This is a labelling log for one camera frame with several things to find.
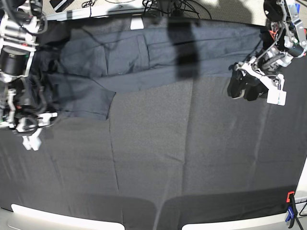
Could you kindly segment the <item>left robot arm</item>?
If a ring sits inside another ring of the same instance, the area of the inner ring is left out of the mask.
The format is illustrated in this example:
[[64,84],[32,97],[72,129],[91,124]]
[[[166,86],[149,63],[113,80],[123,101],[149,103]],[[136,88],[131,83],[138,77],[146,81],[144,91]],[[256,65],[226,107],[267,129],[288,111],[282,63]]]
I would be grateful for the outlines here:
[[266,0],[263,8],[270,23],[270,44],[256,56],[235,64],[229,94],[248,101],[266,96],[267,103],[284,106],[287,92],[280,69],[306,55],[307,35],[295,1]]

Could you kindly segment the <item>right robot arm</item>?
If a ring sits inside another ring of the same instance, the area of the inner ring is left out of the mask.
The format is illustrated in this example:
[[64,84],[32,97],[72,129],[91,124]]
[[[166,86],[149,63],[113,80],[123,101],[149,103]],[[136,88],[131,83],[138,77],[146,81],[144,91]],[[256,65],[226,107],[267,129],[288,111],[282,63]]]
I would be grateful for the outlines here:
[[23,138],[35,137],[57,117],[38,74],[30,72],[47,31],[40,0],[0,2],[0,127]]

